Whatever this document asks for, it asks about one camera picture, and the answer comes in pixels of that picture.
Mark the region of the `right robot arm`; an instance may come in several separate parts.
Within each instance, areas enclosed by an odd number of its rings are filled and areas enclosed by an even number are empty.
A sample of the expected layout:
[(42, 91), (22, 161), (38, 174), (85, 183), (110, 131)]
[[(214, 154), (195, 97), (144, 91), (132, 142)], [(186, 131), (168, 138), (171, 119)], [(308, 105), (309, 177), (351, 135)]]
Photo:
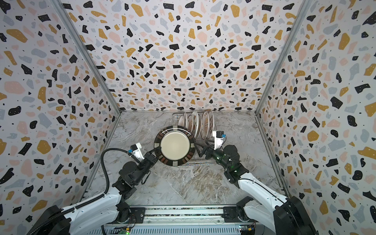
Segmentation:
[(253, 219), (277, 235), (315, 235), (316, 229), (302, 202), (288, 198), (258, 180), (240, 162), (234, 145), (215, 148), (214, 145), (195, 144), (200, 157), (214, 159), (224, 168), (226, 179), (250, 194), (249, 199), (238, 202), (239, 219)]

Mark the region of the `dark rimmed cream plate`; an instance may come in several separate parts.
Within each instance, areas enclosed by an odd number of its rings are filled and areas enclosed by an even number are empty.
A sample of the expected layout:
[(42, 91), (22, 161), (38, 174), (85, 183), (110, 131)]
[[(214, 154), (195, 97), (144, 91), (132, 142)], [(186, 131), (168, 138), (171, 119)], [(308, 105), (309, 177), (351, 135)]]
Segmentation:
[(163, 128), (154, 140), (154, 152), (160, 162), (169, 166), (186, 164), (195, 154), (195, 138), (186, 127)]

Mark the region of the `watermelon pattern plate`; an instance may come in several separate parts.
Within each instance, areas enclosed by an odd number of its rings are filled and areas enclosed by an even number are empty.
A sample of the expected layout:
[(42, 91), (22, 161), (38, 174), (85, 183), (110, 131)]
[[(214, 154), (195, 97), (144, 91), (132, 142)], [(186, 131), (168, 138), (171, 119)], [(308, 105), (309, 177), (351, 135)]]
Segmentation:
[(197, 111), (193, 112), (193, 134), (194, 138), (199, 138), (199, 129), (201, 127), (200, 115)]

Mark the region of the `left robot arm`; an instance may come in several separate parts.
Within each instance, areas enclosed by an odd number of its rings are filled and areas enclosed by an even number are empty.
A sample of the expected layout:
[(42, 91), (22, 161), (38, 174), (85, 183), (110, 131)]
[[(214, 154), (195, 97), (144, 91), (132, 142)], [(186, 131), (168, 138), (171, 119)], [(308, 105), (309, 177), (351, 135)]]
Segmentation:
[(80, 203), (59, 208), (51, 206), (30, 229), (30, 235), (83, 235), (99, 226), (117, 219), (127, 220), (130, 209), (126, 200), (144, 184), (151, 168), (158, 161), (156, 153), (160, 147), (147, 152), (139, 163), (130, 161), (119, 171), (114, 184), (109, 183), (106, 175), (106, 188), (103, 193)]

